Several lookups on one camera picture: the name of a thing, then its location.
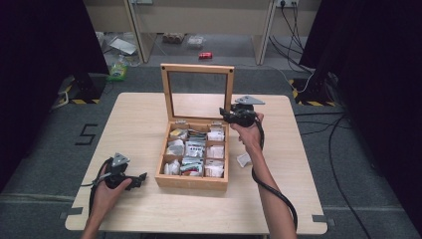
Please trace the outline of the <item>person's left hand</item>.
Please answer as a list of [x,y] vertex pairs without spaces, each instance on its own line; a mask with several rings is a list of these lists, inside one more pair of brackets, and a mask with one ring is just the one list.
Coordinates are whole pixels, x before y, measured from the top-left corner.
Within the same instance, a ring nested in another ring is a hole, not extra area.
[[89,216],[90,221],[102,222],[106,215],[113,209],[120,195],[131,184],[131,179],[125,179],[118,187],[109,188],[104,181],[98,184],[94,203]]

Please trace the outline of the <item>wooden box with glass lid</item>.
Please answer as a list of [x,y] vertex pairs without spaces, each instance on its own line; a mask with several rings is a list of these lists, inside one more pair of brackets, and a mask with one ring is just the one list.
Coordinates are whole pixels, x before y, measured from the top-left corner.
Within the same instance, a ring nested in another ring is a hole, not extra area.
[[[160,66],[167,110],[167,127],[155,180],[160,187],[225,191],[229,181],[230,129],[219,113],[232,103],[234,68],[189,64]],[[205,129],[222,126],[225,130],[225,172],[222,178],[164,175],[164,151],[169,133],[178,127]]]

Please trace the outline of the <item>person's right hand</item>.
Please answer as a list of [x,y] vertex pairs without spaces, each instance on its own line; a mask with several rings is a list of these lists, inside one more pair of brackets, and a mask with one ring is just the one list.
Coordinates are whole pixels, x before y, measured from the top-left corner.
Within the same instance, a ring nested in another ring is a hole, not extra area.
[[251,157],[262,152],[260,128],[256,123],[249,127],[242,127],[236,123],[231,123],[230,128],[239,134],[239,140],[243,142],[246,151]]

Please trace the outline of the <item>assortment of tea bag packets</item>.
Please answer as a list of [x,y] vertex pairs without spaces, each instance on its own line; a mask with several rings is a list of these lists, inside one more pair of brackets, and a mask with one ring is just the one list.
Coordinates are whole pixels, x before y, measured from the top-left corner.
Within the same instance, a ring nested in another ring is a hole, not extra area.
[[168,135],[162,173],[222,178],[225,172],[225,152],[224,127],[178,127]]

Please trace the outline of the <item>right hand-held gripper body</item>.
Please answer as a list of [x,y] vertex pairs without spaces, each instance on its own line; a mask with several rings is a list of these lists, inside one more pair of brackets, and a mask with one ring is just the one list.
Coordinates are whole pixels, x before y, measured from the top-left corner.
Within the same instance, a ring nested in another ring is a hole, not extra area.
[[254,105],[263,105],[264,102],[252,96],[244,96],[235,101],[231,106],[233,113],[231,120],[242,127],[249,127],[255,122],[256,113]]

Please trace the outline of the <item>stand base with hazard tape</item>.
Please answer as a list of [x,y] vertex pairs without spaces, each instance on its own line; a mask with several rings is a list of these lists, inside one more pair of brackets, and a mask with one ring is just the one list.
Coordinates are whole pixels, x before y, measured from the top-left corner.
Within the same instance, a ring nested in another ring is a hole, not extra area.
[[324,81],[312,80],[312,76],[288,80],[294,100],[298,105],[314,107],[334,107],[335,102]]
[[98,104],[105,86],[106,76],[90,74],[85,74],[81,78],[70,76],[64,80],[51,110],[56,110],[68,104]]

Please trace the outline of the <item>clear plastic container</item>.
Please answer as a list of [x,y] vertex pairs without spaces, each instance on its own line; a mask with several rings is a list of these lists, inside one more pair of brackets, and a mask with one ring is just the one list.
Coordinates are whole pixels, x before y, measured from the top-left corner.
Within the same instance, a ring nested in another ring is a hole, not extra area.
[[190,36],[187,41],[187,48],[200,50],[204,47],[205,39],[202,36]]

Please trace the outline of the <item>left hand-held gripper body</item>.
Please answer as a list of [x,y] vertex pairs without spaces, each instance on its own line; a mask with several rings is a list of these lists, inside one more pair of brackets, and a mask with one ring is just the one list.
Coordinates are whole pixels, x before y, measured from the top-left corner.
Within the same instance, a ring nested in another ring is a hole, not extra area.
[[108,188],[115,189],[127,179],[124,172],[128,163],[129,159],[118,152],[105,161],[104,181]]

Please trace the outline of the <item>brown cardboard tray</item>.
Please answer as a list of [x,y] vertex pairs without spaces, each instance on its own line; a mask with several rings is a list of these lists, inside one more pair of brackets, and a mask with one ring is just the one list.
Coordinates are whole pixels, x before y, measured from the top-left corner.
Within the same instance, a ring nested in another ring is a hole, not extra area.
[[181,44],[185,35],[183,33],[164,33],[162,42],[168,44]]

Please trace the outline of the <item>green packet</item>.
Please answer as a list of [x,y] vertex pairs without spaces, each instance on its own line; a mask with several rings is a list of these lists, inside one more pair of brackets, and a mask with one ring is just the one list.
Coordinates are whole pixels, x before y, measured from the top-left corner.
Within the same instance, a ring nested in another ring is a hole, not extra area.
[[124,81],[127,73],[127,65],[122,62],[114,63],[109,69],[109,75],[106,77],[108,81],[120,82]]

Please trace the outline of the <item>black curtain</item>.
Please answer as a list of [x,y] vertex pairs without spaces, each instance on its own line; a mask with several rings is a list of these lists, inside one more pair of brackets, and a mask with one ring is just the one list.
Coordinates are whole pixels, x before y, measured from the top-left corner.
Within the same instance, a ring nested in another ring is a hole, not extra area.
[[0,191],[62,81],[107,72],[84,0],[0,0]]
[[422,0],[321,0],[301,62],[338,76],[375,164],[422,235]]

